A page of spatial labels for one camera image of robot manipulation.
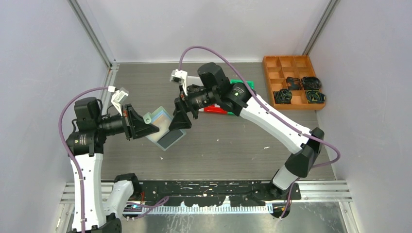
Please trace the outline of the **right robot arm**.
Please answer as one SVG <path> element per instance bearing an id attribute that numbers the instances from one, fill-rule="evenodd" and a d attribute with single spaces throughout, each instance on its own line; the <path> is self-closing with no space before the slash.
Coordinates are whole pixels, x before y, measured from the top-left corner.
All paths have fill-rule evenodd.
<path id="1" fill-rule="evenodd" d="M 310 130 L 290 120 L 266 103 L 246 83 L 231 83 L 223 69 L 216 63 L 206 63 L 197 70 L 201 85 L 188 85 L 188 74 L 175 69 L 170 81 L 179 85 L 179 96 L 174 100 L 175 110 L 169 125 L 170 131 L 192 127 L 188 113 L 198 118 L 199 110 L 210 105 L 234 113 L 258 125 L 280 141 L 291 153 L 285 164 L 275 173 L 269 185 L 269 195 L 284 198 L 292 183 L 307 177 L 317 159 L 324 132 Z"/>

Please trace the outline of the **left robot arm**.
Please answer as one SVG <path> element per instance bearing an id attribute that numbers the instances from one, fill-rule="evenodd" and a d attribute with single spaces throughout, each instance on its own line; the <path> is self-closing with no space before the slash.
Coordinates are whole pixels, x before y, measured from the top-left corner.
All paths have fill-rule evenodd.
<path id="1" fill-rule="evenodd" d="M 137 200 L 142 193 L 134 173 L 115 177 L 106 202 L 102 196 L 101 170 L 104 144 L 108 136 L 125 134 L 138 139 L 159 132 L 159 128 L 143 119 L 130 104 L 123 113 L 103 116 L 101 100 L 87 97 L 74 104 L 75 130 L 66 140 L 75 182 L 75 214 L 73 233 L 120 233 L 120 218 L 128 200 Z"/>

